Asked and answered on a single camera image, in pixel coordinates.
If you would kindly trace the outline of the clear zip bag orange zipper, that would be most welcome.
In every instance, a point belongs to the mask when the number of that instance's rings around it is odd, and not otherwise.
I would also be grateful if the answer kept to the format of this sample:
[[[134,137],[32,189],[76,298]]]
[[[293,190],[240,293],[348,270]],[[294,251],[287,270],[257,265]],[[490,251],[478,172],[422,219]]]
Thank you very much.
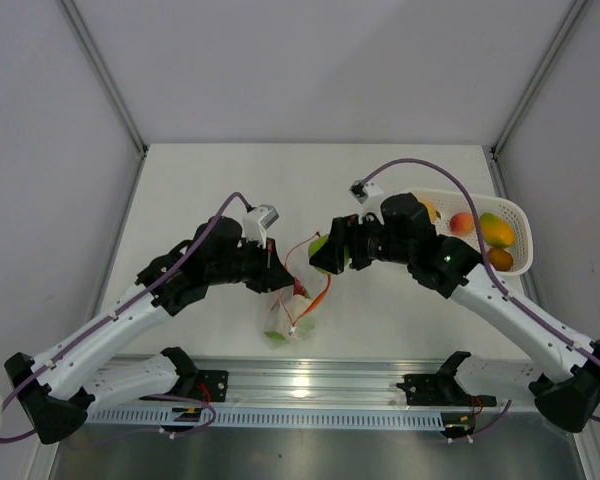
[[[313,336],[321,304],[331,290],[332,275],[312,266],[309,260],[326,240],[316,231],[284,256],[282,264],[293,277],[293,284],[268,295],[262,331],[271,349],[298,344]]]

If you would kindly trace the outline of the white cauliflower green leaves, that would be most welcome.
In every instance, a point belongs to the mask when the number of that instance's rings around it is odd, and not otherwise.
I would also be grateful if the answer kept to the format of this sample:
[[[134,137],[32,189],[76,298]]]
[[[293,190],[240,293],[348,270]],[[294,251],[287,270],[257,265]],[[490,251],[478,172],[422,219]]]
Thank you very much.
[[[269,308],[264,324],[264,335],[274,342],[307,339],[315,329],[315,321],[308,313],[311,298],[300,295],[277,298]]]

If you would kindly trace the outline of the red grape bunch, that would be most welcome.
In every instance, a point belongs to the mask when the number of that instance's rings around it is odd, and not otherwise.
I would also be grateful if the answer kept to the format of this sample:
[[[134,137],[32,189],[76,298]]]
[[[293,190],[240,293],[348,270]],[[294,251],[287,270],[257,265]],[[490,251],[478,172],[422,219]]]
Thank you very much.
[[[300,296],[302,296],[304,298],[309,298],[310,297],[310,295],[309,295],[306,287],[298,279],[295,280],[295,283],[294,283],[294,286],[293,286],[293,295],[300,295]]]

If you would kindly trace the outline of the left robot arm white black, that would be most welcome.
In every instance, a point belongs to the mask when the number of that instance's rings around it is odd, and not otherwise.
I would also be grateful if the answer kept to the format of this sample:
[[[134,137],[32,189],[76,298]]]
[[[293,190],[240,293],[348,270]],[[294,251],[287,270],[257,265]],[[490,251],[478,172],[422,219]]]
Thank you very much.
[[[242,221],[215,216],[191,239],[154,258],[134,284],[99,316],[35,356],[16,353],[4,364],[17,399],[45,445],[66,439],[96,412],[136,399],[205,400],[199,370],[179,347],[135,365],[104,365],[145,332],[203,300],[213,286],[242,284],[267,294],[294,283],[268,229],[274,207],[261,205]]]

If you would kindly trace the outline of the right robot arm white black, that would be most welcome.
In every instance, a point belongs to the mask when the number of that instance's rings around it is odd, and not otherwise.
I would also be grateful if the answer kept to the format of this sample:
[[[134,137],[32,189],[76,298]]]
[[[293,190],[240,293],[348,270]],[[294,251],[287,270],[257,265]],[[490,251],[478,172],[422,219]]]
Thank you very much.
[[[381,195],[361,215],[336,217],[311,243],[310,264],[329,274],[373,262],[405,266],[421,286],[474,312],[529,358],[525,364],[453,353],[434,376],[432,405],[487,396],[534,406],[554,426],[581,432],[600,404],[600,339],[568,328],[505,280],[465,241],[437,233],[411,193]]]

